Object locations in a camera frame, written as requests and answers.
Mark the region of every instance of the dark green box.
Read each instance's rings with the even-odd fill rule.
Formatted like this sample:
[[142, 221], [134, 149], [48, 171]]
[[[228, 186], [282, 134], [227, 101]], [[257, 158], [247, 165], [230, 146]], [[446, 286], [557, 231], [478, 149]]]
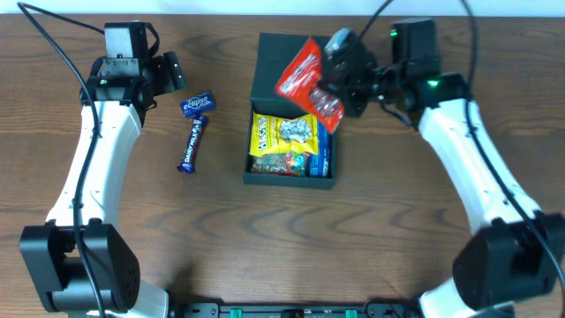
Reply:
[[[327, 37], [314, 36], [314, 40], [323, 48]], [[335, 140], [337, 132], [331, 136], [329, 171], [327, 178], [286, 177], [270, 174], [251, 173], [252, 157], [249, 155], [253, 112], [294, 119], [305, 115], [297, 105], [275, 93], [275, 84], [284, 69], [302, 49], [308, 36], [291, 34], [267, 34], [259, 36], [257, 65], [251, 92], [251, 115], [244, 169], [244, 183], [265, 186], [295, 186], [314, 189], [331, 189], [335, 184]]]

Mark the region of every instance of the red snack wrapper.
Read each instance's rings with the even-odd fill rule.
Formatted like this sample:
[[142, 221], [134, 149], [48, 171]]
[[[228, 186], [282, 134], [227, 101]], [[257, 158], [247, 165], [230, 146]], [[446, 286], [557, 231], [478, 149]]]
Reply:
[[335, 96], [316, 85], [322, 75], [320, 46], [309, 38], [276, 83], [275, 91], [294, 102], [303, 111], [314, 114], [333, 133], [342, 120], [345, 108]]

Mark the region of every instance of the table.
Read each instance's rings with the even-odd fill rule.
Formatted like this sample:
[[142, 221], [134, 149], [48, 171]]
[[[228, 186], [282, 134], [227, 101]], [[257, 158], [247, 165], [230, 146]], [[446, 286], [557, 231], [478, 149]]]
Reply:
[[[364, 17], [81, 15], [150, 21], [161, 53], [176, 51], [189, 87], [158, 97], [132, 151], [119, 229], [142, 277], [181, 300], [364, 302], [411, 298], [451, 276], [470, 239], [463, 205], [432, 149], [370, 105], [341, 124], [332, 191], [243, 185], [248, 97], [259, 32], [331, 35]], [[83, 74], [105, 53], [92, 31], [37, 19]], [[365, 38], [390, 60], [379, 19]], [[464, 18], [436, 19], [443, 70], [467, 73]], [[480, 19], [474, 93], [494, 144], [547, 212], [565, 210], [565, 20]], [[79, 83], [22, 15], [0, 16], [0, 315], [48, 316], [19, 253], [25, 225], [42, 224], [79, 136]], [[198, 172], [177, 172], [191, 122], [178, 103], [211, 89], [218, 108]], [[522, 317], [556, 317], [560, 292], [526, 301]]]

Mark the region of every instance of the blue wrapper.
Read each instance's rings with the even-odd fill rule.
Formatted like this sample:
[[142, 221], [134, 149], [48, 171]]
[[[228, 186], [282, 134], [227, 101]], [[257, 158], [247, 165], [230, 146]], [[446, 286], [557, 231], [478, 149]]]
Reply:
[[310, 156], [310, 177], [325, 178], [328, 176], [330, 134], [320, 122], [318, 122], [318, 154]]
[[210, 92], [202, 93], [180, 103], [180, 109], [187, 118], [192, 118], [207, 110], [215, 108], [214, 98]]
[[194, 160], [196, 159], [196, 150], [202, 138], [202, 133], [204, 132], [204, 127], [206, 127], [208, 119], [206, 116], [196, 115], [192, 120], [192, 130], [191, 135], [186, 143], [185, 157], [183, 161], [178, 165], [177, 169], [181, 172], [188, 174], [194, 173]]

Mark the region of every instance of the snack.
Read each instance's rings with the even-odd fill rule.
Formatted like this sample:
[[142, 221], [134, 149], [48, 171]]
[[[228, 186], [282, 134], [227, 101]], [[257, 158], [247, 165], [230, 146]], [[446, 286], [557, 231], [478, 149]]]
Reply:
[[314, 114], [334, 133], [342, 120], [345, 108], [330, 93], [318, 88], [322, 75], [321, 49], [312, 38], [298, 52], [275, 85], [275, 91], [298, 105], [303, 111]]
[[312, 114], [286, 119], [253, 113], [249, 154], [318, 154], [318, 121]]
[[251, 172], [274, 173], [284, 176], [303, 177], [310, 154], [268, 154], [253, 158]]
[[210, 92], [205, 92], [180, 103], [180, 109], [187, 118], [215, 108], [214, 98]]
[[318, 127], [319, 151], [310, 156], [309, 177], [325, 178], [329, 170], [330, 139], [328, 131], [322, 124]]
[[192, 120], [192, 130], [186, 144], [185, 157], [177, 167], [179, 171], [186, 172], [188, 174], [195, 172], [194, 160], [196, 159], [196, 150], [198, 149], [198, 144], [200, 143], [206, 124], [207, 118], [203, 115], [195, 116]]

